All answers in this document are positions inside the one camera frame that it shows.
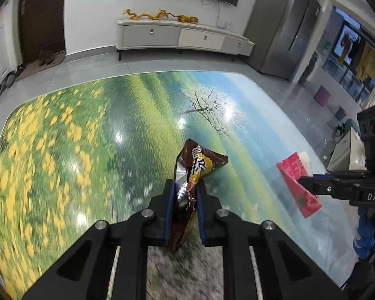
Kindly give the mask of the blue gloved right hand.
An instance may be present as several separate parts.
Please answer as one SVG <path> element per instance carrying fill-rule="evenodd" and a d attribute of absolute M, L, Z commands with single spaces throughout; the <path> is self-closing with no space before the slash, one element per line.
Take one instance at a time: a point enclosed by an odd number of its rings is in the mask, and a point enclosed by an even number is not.
<path fill-rule="evenodd" d="M 353 249 L 361 260 L 375 258 L 375 218 L 371 218 L 370 208 L 358 208 L 359 221 L 353 240 Z"/>

